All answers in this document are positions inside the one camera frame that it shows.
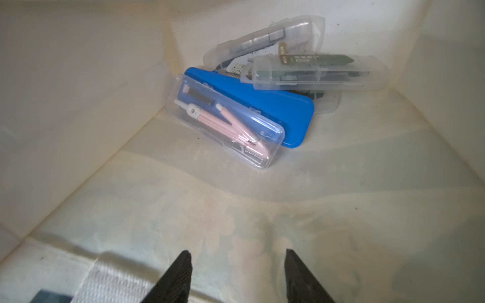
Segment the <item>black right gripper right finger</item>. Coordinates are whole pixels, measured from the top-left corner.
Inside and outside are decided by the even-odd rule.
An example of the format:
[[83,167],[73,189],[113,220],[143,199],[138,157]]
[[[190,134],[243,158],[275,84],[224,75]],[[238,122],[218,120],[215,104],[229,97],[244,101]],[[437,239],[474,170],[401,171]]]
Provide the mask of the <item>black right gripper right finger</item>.
[[293,249],[286,250],[284,271],[288,303],[335,303]]

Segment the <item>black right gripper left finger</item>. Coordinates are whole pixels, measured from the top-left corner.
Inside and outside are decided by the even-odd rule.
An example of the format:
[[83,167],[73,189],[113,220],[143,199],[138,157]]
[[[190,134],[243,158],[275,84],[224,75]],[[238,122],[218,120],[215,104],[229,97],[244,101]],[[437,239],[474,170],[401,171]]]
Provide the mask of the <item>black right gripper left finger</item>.
[[141,303],[188,303],[192,273],[191,253],[184,250]]

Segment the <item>floral canvas tote bag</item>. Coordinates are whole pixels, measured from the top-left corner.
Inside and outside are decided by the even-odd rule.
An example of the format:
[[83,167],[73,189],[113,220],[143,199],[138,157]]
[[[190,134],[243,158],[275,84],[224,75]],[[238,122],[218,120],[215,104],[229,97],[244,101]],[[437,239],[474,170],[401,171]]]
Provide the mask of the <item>floral canvas tote bag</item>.
[[[165,110],[211,48],[299,15],[388,86],[265,170]],[[483,302],[484,2],[3,1],[1,301],[185,249],[219,302],[284,302],[287,249],[337,302]]]

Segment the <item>clear case pink compass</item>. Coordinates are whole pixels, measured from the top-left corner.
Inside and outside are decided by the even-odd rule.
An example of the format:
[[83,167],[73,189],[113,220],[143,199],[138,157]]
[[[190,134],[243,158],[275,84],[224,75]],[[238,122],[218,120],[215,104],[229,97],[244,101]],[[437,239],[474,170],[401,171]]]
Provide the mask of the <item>clear case pink compass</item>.
[[257,169],[270,166],[285,137],[276,122],[185,74],[175,77],[165,108]]

